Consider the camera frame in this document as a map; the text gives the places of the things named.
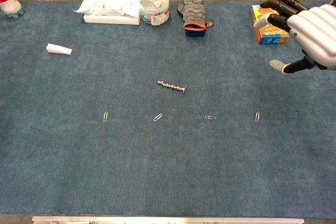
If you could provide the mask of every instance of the plastic container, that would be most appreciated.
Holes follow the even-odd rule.
[[[141,19],[159,26],[169,19],[169,0],[139,0]]]
[[[8,16],[17,18],[23,14],[23,8],[18,0],[0,0],[0,9]]]

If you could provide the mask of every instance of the wet wipes package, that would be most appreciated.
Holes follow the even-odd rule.
[[[139,0],[83,0],[75,12],[97,16],[138,17]]]

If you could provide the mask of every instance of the white robotic hand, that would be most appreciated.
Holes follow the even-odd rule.
[[[297,0],[268,0],[260,5],[280,15],[267,14],[254,24],[261,28],[272,24],[287,32],[302,47],[303,59],[293,63],[271,60],[269,64],[282,73],[294,73],[317,66],[336,70],[336,7],[309,8]]]

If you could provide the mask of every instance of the gray knit glove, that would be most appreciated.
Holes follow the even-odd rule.
[[[205,19],[205,6],[202,0],[183,0],[177,5],[177,11],[183,15],[185,30],[203,31],[212,27],[214,22]]]

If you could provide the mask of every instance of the tissue box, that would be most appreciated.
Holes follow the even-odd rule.
[[[253,24],[267,13],[278,14],[277,11],[271,8],[261,8],[260,5],[253,5],[250,11]],[[284,44],[289,39],[288,32],[273,25],[254,29],[254,33],[258,44]]]
[[[123,24],[123,25],[139,25],[140,12],[137,17],[131,16],[98,16],[84,14],[84,21],[86,23],[102,23],[102,24]]]

